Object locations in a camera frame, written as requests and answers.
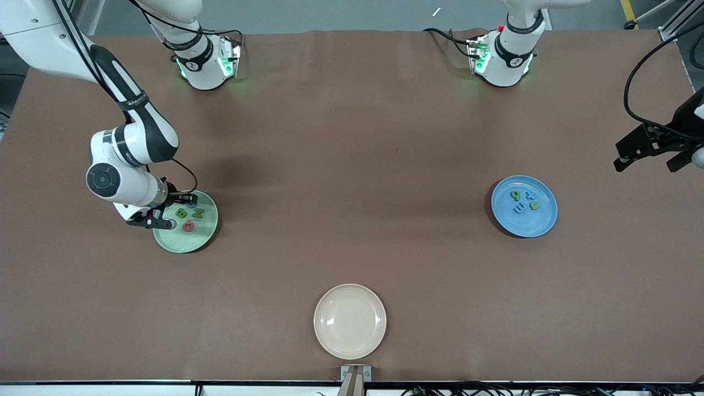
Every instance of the blue plate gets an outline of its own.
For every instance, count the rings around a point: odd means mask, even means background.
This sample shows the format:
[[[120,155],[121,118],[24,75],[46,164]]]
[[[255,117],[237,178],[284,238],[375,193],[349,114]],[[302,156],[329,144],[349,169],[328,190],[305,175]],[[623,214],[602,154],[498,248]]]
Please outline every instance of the blue plate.
[[[558,220],[558,203],[540,180],[516,175],[503,179],[491,194],[491,210],[509,233],[539,237]]]

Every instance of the yellow tape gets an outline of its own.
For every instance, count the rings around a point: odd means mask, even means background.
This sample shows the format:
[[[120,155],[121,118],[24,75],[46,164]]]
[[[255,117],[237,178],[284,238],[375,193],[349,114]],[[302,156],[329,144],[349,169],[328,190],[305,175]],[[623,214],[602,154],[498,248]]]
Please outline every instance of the yellow tape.
[[[630,0],[621,0],[621,8],[623,8],[623,14],[626,15],[626,20],[636,19],[636,14],[633,13]]]

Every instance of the white plate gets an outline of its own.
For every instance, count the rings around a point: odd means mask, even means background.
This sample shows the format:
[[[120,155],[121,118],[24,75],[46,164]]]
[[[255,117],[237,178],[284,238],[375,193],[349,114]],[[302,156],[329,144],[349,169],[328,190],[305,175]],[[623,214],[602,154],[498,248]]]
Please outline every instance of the white plate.
[[[386,310],[379,297],[347,283],[328,290],[313,316],[318,342],[332,356],[354,360],[377,349],[386,332]]]

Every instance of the table surface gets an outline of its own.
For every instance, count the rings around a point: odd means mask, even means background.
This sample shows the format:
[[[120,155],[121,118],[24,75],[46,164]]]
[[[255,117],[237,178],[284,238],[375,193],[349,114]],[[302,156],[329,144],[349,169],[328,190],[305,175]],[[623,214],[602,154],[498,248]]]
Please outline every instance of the table surface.
[[[248,37],[242,81],[198,92],[153,37],[100,37],[177,128],[217,237],[171,254],[85,187],[121,115],[33,70],[0,146],[0,380],[327,379],[319,298],[360,283],[389,325],[377,380],[689,381],[704,369],[704,173],[616,173],[622,105],[655,31],[547,32],[516,87],[420,32]],[[673,45],[634,81],[667,121],[691,87]],[[172,163],[152,166],[177,186]],[[506,235],[492,187],[551,187],[547,235]]]

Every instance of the plate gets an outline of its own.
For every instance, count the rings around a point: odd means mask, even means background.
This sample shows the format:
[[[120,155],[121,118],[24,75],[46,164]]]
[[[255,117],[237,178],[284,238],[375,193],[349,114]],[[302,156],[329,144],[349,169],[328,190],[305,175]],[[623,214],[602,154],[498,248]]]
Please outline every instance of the plate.
[[[553,192],[530,176],[510,176],[497,184],[491,194],[491,210],[509,233],[539,237],[558,220],[558,203]]]
[[[215,234],[218,228],[218,207],[205,192],[193,191],[198,204],[189,208],[185,204],[173,204],[164,210],[162,217],[176,221],[173,230],[154,229],[156,242],[173,253],[188,253],[200,249]]]
[[[347,283],[328,290],[313,315],[315,336],[340,359],[360,359],[377,349],[386,332],[386,310],[362,285]]]

